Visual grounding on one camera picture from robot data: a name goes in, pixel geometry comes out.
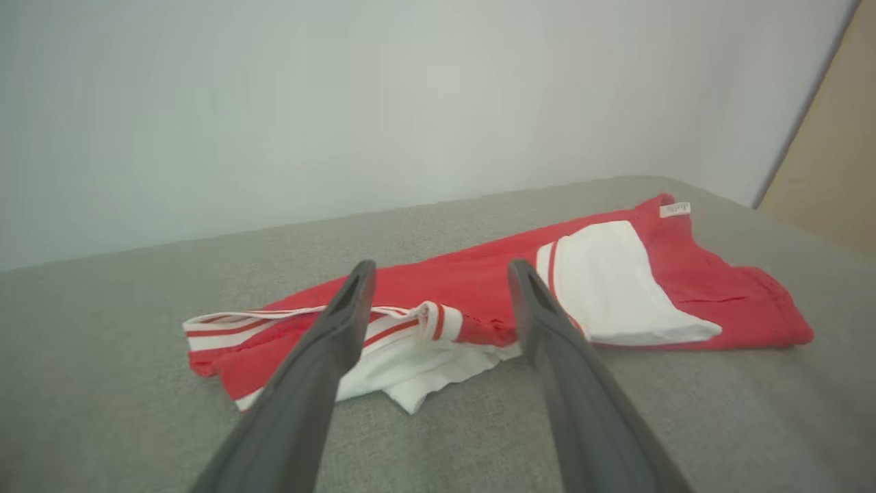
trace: red and white shirt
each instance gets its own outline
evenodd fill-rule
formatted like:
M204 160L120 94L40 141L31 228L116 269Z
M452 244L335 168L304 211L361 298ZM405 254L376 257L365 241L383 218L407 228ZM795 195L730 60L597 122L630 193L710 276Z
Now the red and white shirt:
M658 196L377 274L360 362L338 400L384 391L408 412L426 395L520 354L508 262L533 264L582 336L649 349L785 347L812 340L788 292L700 248L689 204ZM218 374L246 410L343 279L255 311L183 324L192 369Z

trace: fabric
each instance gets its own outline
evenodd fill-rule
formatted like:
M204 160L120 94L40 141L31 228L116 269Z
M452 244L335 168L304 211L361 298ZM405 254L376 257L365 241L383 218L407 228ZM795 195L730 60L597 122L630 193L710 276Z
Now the fabric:
M188 365L180 321L193 314L264 306L363 258L422 261L662 192L695 206L697 243L788 288L817 337L783 350L599 346L603 364L695 491L875 491L876 264L641 176L0 273L0 491L189 491L240 418L220 380ZM431 394L412 416L381 392L338 403L316 490L562 491L543 401L517 358Z
M427 393L518 356L507 265L521 257L596 343L726 349L809 342L812 330L779 283L700 248L689 205L674 202L658 196L631 210L380 269L362 359L342 379L338 400L384 390L413 413ZM188 320L192 368L218 373L246 410L342 283L258 311Z

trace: white label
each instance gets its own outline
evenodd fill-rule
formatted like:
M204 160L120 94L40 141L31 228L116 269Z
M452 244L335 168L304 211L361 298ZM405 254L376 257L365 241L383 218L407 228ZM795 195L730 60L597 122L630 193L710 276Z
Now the white label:
M672 216L687 214L690 214L690 202L676 202L675 204L662 205L660 207L661 218L671 218Z

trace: gray fabric surface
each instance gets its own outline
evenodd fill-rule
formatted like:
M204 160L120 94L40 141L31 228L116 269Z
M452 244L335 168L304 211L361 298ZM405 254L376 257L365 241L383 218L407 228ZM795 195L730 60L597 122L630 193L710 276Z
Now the gray fabric surface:
M693 203L695 236L784 283L816 340L788 350L600 350L700 491L876 489L876 268L663 178L615 178L181 242L0 275L0 489L183 491L237 420L187 367L180 322L536 226ZM556 491L544 404L522 361L432 395L336 406L320 491Z

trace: beige door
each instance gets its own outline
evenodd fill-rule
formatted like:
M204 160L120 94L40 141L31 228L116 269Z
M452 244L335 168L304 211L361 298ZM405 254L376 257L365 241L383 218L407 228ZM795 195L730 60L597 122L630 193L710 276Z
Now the beige door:
M758 210L876 259L874 2L858 7Z

